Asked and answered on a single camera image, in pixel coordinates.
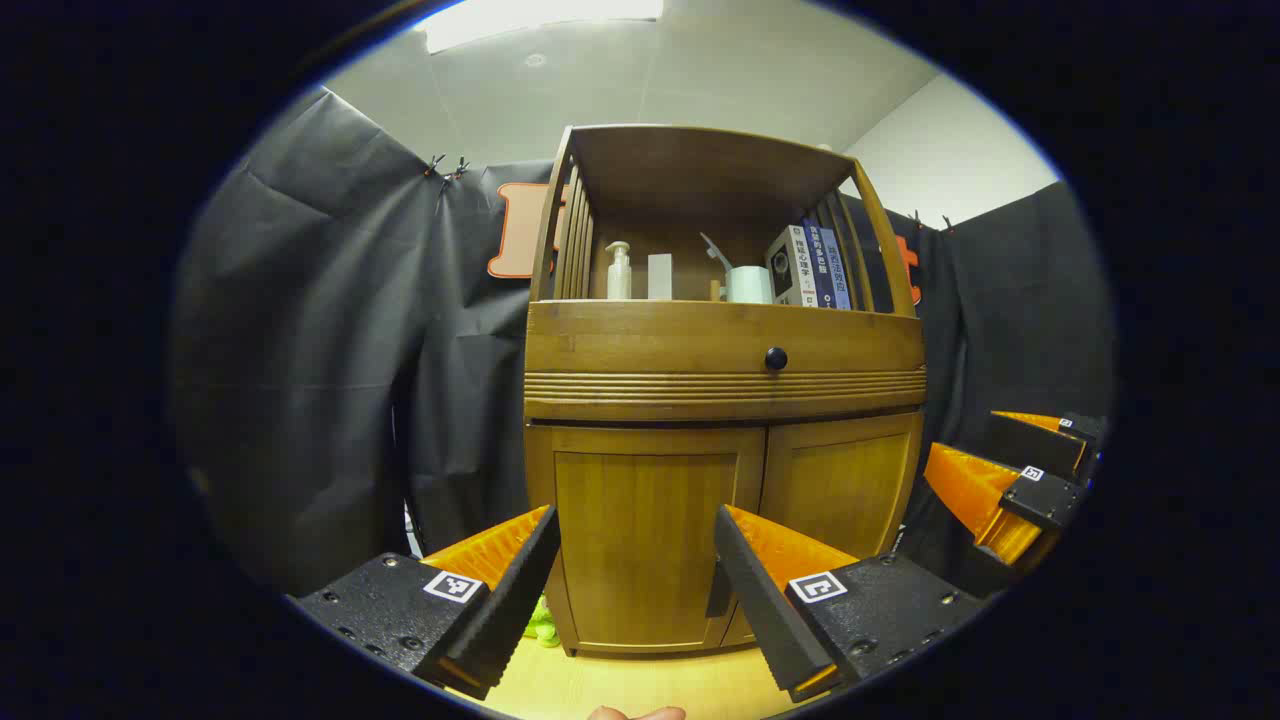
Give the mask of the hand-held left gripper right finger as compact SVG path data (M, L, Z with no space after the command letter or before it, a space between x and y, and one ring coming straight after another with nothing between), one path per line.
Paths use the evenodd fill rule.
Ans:
M714 543L717 580L796 703L893 671L986 609L904 555L856 559L732 505L717 510Z

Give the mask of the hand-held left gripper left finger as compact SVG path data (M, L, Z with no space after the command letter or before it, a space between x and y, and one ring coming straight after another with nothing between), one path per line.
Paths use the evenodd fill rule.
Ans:
M425 559L378 555L291 602L376 662L485 700L524 637L559 550L557 509L543 505Z

